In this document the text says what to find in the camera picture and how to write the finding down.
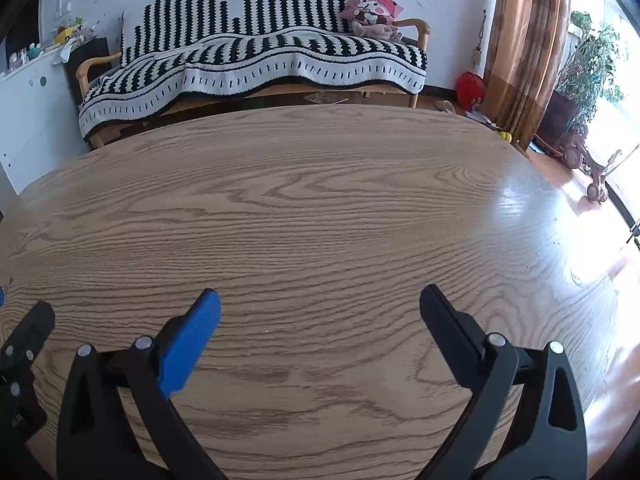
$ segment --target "brown curtain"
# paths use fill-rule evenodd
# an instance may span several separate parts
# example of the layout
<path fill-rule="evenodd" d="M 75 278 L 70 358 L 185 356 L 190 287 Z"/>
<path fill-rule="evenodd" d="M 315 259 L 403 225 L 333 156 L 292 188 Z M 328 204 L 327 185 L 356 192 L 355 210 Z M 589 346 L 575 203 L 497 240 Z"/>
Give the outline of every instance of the brown curtain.
<path fill-rule="evenodd" d="M 527 149 L 558 78 L 571 0 L 497 0 L 482 111 Z"/>

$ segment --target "sofa seat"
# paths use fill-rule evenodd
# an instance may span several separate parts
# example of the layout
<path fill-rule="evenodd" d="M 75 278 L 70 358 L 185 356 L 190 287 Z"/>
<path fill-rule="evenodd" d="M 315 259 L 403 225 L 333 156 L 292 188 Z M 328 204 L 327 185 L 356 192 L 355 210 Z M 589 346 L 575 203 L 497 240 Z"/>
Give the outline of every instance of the sofa seat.
<path fill-rule="evenodd" d="M 424 86 L 416 46 L 299 27 L 265 36 L 225 34 L 135 60 L 91 88 L 80 111 L 86 137 L 101 123 L 161 112 L 178 95 L 241 96 L 282 78 L 322 88 L 384 82 L 409 94 Z"/>

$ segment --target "cartoon pillow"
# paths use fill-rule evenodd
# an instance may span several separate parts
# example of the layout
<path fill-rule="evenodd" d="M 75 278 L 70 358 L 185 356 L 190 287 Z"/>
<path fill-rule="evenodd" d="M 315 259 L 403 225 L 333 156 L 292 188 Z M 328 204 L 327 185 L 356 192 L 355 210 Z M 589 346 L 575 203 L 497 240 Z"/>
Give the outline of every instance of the cartoon pillow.
<path fill-rule="evenodd" d="M 391 25 L 402 8 L 393 0 L 349 0 L 340 17 L 350 22 L 356 20 L 363 25 Z"/>

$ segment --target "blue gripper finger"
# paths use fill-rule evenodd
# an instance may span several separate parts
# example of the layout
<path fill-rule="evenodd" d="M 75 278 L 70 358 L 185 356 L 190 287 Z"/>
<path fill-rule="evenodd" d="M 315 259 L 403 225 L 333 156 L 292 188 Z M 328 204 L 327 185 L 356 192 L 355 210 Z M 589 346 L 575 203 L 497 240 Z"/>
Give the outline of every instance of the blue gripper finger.
<path fill-rule="evenodd" d="M 196 363 L 220 322 L 222 307 L 215 290 L 205 290 L 191 308 L 180 331 L 160 357 L 158 383 L 166 398 L 178 392 L 195 368 Z"/>

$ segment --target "armrest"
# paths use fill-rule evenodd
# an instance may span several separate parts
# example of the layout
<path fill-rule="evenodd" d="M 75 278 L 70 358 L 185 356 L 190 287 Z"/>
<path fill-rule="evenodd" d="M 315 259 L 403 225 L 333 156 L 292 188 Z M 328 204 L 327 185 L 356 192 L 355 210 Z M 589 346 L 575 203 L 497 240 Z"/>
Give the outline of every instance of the armrest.
<path fill-rule="evenodd" d="M 78 79 L 78 82 L 80 83 L 80 93 L 82 94 L 82 98 L 84 98 L 86 96 L 86 93 L 89 91 L 89 69 L 93 65 L 102 65 L 105 63 L 110 63 L 111 61 L 116 61 L 117 59 L 120 59 L 121 55 L 121 52 L 117 52 L 116 54 L 113 54 L 113 56 L 92 57 L 82 62 L 82 64 L 78 67 L 78 70 L 76 70 L 76 79 Z"/>
<path fill-rule="evenodd" d="M 409 18 L 408 20 L 400 20 L 394 22 L 396 27 L 415 27 L 418 29 L 418 48 L 427 50 L 427 38 L 431 34 L 431 27 L 429 23 L 418 18 Z"/>

